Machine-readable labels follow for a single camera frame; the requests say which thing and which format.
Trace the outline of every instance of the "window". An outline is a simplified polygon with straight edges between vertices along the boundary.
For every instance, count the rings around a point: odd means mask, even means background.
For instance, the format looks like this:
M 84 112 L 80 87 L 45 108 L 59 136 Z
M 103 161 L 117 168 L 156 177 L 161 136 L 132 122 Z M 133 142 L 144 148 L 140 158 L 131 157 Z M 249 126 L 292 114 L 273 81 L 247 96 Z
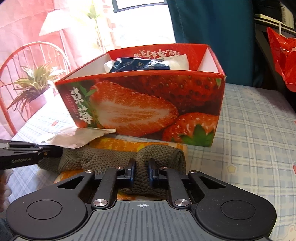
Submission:
M 167 0 L 112 0 L 114 13 L 138 7 L 167 4 Z

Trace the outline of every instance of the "checkered tablecloth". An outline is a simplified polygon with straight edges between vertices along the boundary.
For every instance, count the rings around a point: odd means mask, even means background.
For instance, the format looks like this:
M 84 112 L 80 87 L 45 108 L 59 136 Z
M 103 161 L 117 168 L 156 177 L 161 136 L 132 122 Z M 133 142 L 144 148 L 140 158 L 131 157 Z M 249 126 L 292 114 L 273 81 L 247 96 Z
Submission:
M 253 192 L 275 206 L 278 218 L 270 236 L 272 240 L 289 241 L 288 230 L 293 229 L 296 234 L 295 121 L 295 112 L 279 92 L 226 84 L 212 147 L 188 146 L 190 166 L 187 169 L 200 170 Z M 42 134 L 73 124 L 57 95 L 13 140 L 38 143 Z M 126 136 L 117 138 L 147 141 Z M 16 168 L 9 180 L 12 189 L 9 200 L 49 185 L 55 178 L 56 175 L 36 165 Z

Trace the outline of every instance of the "plant pot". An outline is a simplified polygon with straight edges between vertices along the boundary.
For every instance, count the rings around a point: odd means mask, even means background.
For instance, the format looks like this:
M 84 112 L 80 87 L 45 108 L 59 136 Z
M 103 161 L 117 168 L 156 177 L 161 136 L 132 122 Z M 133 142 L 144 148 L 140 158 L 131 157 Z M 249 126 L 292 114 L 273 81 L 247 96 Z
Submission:
M 36 99 L 30 101 L 29 106 L 31 116 L 34 115 L 41 107 L 47 102 L 51 101 L 54 97 L 53 87 L 49 87 L 43 94 L 39 95 Z

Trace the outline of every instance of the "gray knitted fabric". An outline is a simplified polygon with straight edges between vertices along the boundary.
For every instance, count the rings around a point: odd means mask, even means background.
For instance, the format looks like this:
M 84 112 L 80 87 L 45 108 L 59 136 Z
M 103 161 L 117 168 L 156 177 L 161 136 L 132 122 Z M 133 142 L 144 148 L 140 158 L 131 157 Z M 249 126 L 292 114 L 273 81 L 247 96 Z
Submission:
M 127 166 L 130 158 L 136 160 L 136 176 L 134 187 L 123 190 L 129 194 L 166 195 L 164 189 L 152 189 L 149 186 L 147 168 L 150 158 L 154 158 L 159 167 L 169 167 L 180 171 L 182 174 L 186 173 L 183 151 L 168 145 L 149 145 L 139 152 L 95 149 L 89 146 L 78 149 L 64 148 L 61 158 L 45 158 L 38 165 L 42 169 L 55 173 L 84 169 L 102 174 L 109 167 Z

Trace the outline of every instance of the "red cardboard box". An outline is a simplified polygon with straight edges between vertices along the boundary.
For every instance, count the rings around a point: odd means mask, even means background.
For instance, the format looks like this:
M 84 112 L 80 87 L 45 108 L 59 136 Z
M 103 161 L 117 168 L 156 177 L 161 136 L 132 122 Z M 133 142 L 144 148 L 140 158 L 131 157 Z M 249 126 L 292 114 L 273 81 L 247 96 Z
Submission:
M 104 64 L 116 58 L 182 54 L 190 70 L 104 70 Z M 209 147 L 225 77 L 208 45 L 161 44 L 108 51 L 56 82 L 56 87 L 78 127 L 116 128 L 121 135 Z

